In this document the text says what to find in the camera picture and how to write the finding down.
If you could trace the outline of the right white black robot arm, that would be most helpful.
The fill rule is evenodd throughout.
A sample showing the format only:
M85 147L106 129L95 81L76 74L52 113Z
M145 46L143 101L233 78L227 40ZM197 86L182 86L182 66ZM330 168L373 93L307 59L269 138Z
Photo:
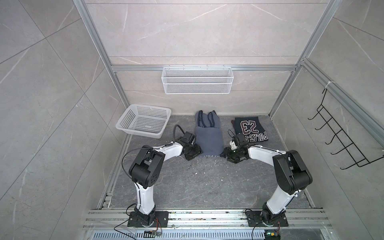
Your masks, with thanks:
M261 211L261 223L265 226L276 224L293 198L313 182L309 169L295 150L272 150L261 145L227 147L221 157L234 164L252 159L274 167L278 186Z

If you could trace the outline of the grey-blue tank top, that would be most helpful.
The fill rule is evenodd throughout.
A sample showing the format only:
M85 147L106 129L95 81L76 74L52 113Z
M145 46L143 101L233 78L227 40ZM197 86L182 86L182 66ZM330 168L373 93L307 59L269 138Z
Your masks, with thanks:
M202 149L202 156L219 157L224 151L221 120L215 111L205 114L198 111L195 114L196 143Z

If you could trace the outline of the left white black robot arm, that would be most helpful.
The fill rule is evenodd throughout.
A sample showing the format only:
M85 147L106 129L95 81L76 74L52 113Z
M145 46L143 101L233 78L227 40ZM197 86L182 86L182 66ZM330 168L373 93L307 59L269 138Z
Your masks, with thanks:
M156 220L154 185L160 176L163 163L181 155L184 155L185 159L189 161L202 153L198 144L180 144L178 142L158 147L144 145L140 148L130 166L128 175L136 187L138 202L135 207L135 216L141 225L149 227Z

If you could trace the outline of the navy red-trimmed tank top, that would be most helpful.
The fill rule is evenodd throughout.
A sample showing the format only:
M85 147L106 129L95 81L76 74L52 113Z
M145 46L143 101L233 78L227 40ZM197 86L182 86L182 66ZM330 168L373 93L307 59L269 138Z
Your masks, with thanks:
M268 141L266 130L259 121L259 117L237 117L231 121L236 134L243 134L249 143Z

